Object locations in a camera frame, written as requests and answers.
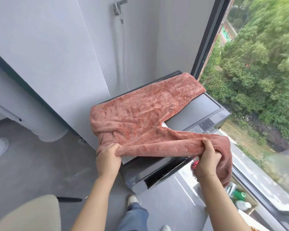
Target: white sneaker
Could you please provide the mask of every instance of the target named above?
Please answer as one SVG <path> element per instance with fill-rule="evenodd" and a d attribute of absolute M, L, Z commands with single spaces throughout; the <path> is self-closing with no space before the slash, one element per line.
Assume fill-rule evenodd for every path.
<path fill-rule="evenodd" d="M 168 225 L 164 225 L 161 229 L 161 231 L 171 231 L 170 227 Z"/>
<path fill-rule="evenodd" d="M 135 195 L 130 195 L 127 199 L 127 207 L 129 207 L 132 203 L 138 203 L 138 200 Z"/>

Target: window frame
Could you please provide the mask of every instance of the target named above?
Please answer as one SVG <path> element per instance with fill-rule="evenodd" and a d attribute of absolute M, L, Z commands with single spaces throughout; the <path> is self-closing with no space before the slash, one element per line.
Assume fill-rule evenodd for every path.
<path fill-rule="evenodd" d="M 215 0 L 191 71 L 191 75 L 193 75 L 197 80 L 199 79 L 203 67 L 206 65 L 206 60 L 211 51 L 212 44 L 215 42 L 216 35 L 220 30 L 224 16 L 228 14 L 233 1 L 234 0 Z M 286 230 L 289 231 L 289 211 L 281 211 L 277 209 L 277 207 L 275 207 L 235 165 L 233 165 L 233 175 L 245 188 L 248 189 L 258 202 L 262 204 L 262 206 L 264 206 L 264 208 L 268 210 Z"/>

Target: wall faucet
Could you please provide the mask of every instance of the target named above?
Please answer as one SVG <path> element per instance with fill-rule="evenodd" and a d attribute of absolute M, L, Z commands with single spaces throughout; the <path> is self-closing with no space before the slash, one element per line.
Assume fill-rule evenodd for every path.
<path fill-rule="evenodd" d="M 127 0 L 121 0 L 121 1 L 118 1 L 118 2 L 115 2 L 112 4 L 113 5 L 113 13 L 115 15 L 120 15 L 121 24 L 124 23 L 122 12 L 121 12 L 121 5 L 126 4 L 126 3 L 127 3 Z"/>

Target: window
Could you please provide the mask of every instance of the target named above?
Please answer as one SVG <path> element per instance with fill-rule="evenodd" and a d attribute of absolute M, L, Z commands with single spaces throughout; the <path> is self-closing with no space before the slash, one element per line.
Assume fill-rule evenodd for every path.
<path fill-rule="evenodd" d="M 217 3 L 192 74 L 231 112 L 234 172 L 289 224 L 289 0 Z"/>

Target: hand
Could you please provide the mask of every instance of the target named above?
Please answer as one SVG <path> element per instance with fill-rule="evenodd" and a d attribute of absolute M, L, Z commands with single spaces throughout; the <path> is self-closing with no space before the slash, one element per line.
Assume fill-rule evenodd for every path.
<path fill-rule="evenodd" d="M 202 138 L 202 142 L 204 143 L 206 149 L 204 150 L 202 156 L 200 157 L 200 161 L 194 170 L 196 177 L 215 174 L 217 164 L 222 157 L 219 152 L 214 150 L 210 140 Z"/>
<path fill-rule="evenodd" d="M 121 157 L 115 155 L 119 147 L 122 146 L 118 143 L 112 143 L 97 156 L 96 167 L 99 177 L 115 181 L 121 166 Z"/>

